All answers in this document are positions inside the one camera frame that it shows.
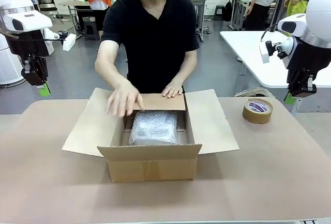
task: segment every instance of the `floor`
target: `floor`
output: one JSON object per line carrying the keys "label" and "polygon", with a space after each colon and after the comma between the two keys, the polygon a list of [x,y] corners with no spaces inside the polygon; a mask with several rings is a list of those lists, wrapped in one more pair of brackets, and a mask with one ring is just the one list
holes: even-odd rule
{"label": "floor", "polygon": [[[61,24],[53,22],[54,32],[71,27],[70,22]],[[213,88],[219,97],[232,97],[234,87],[241,68],[241,63],[225,41],[220,31],[227,31],[227,23],[221,21],[205,22],[212,34],[205,34],[204,43],[198,50],[198,66],[193,75],[185,83],[186,91],[198,91]],[[78,39],[69,52],[62,51],[59,42],[53,43],[55,52],[47,58],[51,90],[49,97],[40,97],[37,89],[27,82],[1,90],[0,89],[0,133],[13,123],[31,103],[42,99],[86,99],[95,87],[109,88],[95,73],[94,62],[97,56],[99,41]],[[126,52],[120,47],[116,66],[123,75],[127,73]],[[246,88],[260,86],[252,74],[248,73]],[[285,89],[269,89],[274,96],[282,100]],[[319,89],[314,96],[303,102],[296,117],[307,132],[317,141],[324,152],[331,158],[331,89]],[[331,219],[323,219],[319,224],[331,223]]]}

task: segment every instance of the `tape roll label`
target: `tape roll label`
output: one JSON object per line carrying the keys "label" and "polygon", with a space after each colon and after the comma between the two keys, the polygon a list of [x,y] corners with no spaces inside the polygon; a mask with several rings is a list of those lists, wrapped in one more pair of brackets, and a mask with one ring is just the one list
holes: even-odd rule
{"label": "tape roll label", "polygon": [[269,111],[269,107],[260,101],[250,102],[248,107],[250,110],[257,112],[257,113],[266,113]]}

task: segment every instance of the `finger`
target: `finger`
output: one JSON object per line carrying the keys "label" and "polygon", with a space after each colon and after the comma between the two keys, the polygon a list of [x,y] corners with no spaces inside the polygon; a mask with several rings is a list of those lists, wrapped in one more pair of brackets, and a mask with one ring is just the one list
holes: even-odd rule
{"label": "finger", "polygon": [[179,92],[179,90],[178,89],[175,89],[174,90],[174,93],[172,93],[171,97],[175,97],[176,95],[178,95],[178,92]]}
{"label": "finger", "polygon": [[143,103],[143,97],[140,94],[137,97],[137,103],[141,110],[145,110],[144,103]]}
{"label": "finger", "polygon": [[174,91],[175,91],[175,89],[174,89],[174,88],[171,88],[171,89],[169,90],[169,93],[168,93],[167,97],[168,97],[168,98],[171,98],[171,96],[172,96],[172,94],[174,93]]}
{"label": "finger", "polygon": [[116,93],[115,97],[114,97],[114,101],[112,104],[112,114],[113,115],[117,115],[117,110],[118,110],[118,105],[119,105],[119,93]]}
{"label": "finger", "polygon": [[111,107],[113,101],[114,101],[114,93],[109,97],[109,99],[107,101],[106,113],[109,113],[110,112],[110,107]]}
{"label": "finger", "polygon": [[133,112],[133,105],[134,105],[134,102],[136,101],[136,98],[134,97],[133,94],[130,94],[128,96],[128,100],[127,100],[127,105],[126,105],[126,115],[127,116],[130,116]]}
{"label": "finger", "polygon": [[163,96],[166,96],[169,93],[170,89],[171,87],[167,86],[163,91]]}
{"label": "finger", "polygon": [[119,99],[119,104],[118,104],[118,117],[123,117],[125,115],[125,106],[126,106],[126,101],[128,99],[127,94],[122,94],[121,98]]}

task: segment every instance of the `cardboard box flap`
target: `cardboard box flap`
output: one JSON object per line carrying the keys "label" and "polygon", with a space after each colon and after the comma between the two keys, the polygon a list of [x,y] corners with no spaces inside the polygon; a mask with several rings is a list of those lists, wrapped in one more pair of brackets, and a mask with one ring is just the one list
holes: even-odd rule
{"label": "cardboard box flap", "polygon": [[[145,110],[180,110],[185,111],[184,96],[175,98],[163,97],[162,94],[141,94],[143,97]],[[137,103],[134,104],[134,110],[140,110]]]}
{"label": "cardboard box flap", "polygon": [[110,146],[117,117],[106,113],[111,91],[96,88],[62,150],[102,157],[97,146]]}
{"label": "cardboard box flap", "polygon": [[213,89],[186,93],[187,116],[199,154],[238,150],[227,118]]}
{"label": "cardboard box flap", "polygon": [[196,158],[201,146],[201,144],[98,146],[98,150],[108,161],[153,161]]}

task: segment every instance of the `bubble-wrapped item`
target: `bubble-wrapped item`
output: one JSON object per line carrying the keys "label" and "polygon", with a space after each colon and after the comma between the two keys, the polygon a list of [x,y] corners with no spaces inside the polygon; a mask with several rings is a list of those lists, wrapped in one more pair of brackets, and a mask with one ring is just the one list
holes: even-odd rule
{"label": "bubble-wrapped item", "polygon": [[175,111],[139,111],[133,121],[129,145],[173,145],[177,139]]}

